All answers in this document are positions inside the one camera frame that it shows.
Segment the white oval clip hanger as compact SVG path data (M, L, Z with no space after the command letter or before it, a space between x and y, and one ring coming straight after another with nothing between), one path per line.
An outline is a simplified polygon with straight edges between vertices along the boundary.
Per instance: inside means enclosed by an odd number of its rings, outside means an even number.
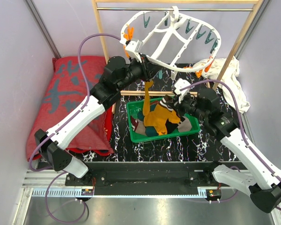
M222 40L219 32L209 23L180 13L178 7L176 6L172 8L174 9L174 11L165 11L165 16L141 41L143 42L143 45L145 45L154 34L163 34L163 38L161 39L160 44L156 47L155 51L150 56L147 55L147 57L154 64L171 70L172 77L175 78L177 72L196 72L208 68L209 65L214 62L218 50L221 47ZM146 13L147 11L140 11L136 13L122 27L120 40L124 38L126 39L126 44L128 44L132 39L134 39L134 28L131 27L131 23L135 21L139 16L144 16ZM206 31L201 32L201 29L203 27L209 29L205 44L207 45L211 41L214 42L210 50L209 59L205 63L198 66L178 68L176 66L176 62L181 58L181 55L187 49L188 45L193 40L200 39L206 33ZM168 45L171 46L172 49L177 50L177 54L169 64L159 60L160 55Z

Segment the mustard striped sock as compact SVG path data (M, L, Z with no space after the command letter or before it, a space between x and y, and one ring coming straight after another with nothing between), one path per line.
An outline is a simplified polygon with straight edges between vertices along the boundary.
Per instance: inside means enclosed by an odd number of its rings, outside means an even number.
M150 96L149 96L149 88L154 84L154 82L148 81L145 82L145 98L144 98L144 104L143 104L143 115L147 116L150 112Z
M150 110L149 114L144 116L144 126L154 127L158 135L166 135L166 121L178 124L180 122L180 118L176 115L176 112L170 104L165 103L163 97L155 106L155 109L153 111Z

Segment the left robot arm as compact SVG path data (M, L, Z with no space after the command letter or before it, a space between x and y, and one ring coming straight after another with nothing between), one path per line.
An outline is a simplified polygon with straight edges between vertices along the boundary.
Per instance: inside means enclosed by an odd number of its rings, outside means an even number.
M79 184L88 185L92 179L89 168L65 149L93 119L121 98L123 89L139 79L152 80L161 69L162 66L150 62L144 54L129 64L120 56L110 58L99 82L88 91L82 103L54 127L47 131L39 129L34 134L40 155L53 170L71 173Z

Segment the teal clip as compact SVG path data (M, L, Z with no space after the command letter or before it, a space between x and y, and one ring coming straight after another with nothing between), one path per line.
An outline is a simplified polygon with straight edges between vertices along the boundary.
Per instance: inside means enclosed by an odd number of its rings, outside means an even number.
M159 79L162 79L163 78L163 71L160 70L157 75L158 75Z

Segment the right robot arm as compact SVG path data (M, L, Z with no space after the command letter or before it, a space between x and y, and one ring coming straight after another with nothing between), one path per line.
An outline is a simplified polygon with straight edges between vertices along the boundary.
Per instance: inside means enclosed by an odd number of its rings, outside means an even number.
M170 105L175 111L201 120L205 130L232 151L250 172L241 174L214 162L203 174L204 182L209 186L223 183L243 192L265 213L276 208L281 203L281 169L258 150L231 115L221 111L216 92L204 89L194 97L188 90L176 88L174 94Z

